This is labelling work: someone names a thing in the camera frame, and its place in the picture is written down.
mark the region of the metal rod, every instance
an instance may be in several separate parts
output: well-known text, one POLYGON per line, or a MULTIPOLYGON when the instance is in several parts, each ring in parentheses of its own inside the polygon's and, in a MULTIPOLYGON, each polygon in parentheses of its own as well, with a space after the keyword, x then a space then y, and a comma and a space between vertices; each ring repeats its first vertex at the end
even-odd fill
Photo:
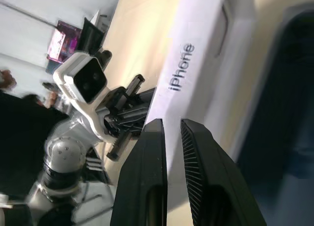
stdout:
POLYGON ((14 10, 16 12, 19 12, 19 13, 25 15, 25 16, 28 16, 28 17, 30 17, 30 18, 32 18, 34 20, 40 21, 43 24, 47 24, 47 25, 49 25, 49 26, 51 26, 53 28, 56 28, 56 26, 54 24, 52 24, 52 23, 50 23, 50 22, 48 22, 46 20, 43 20, 43 19, 41 19, 39 17, 36 17, 36 16, 34 16, 34 15, 30 14, 30 13, 27 13, 26 11, 24 11, 24 10, 22 10, 22 9, 12 5, 12 4, 9 4, 9 3, 7 3, 4 0, 0 0, 0 4, 5 6, 5 7, 7 7, 7 8, 9 8, 9 9, 12 9, 12 10, 14 10))

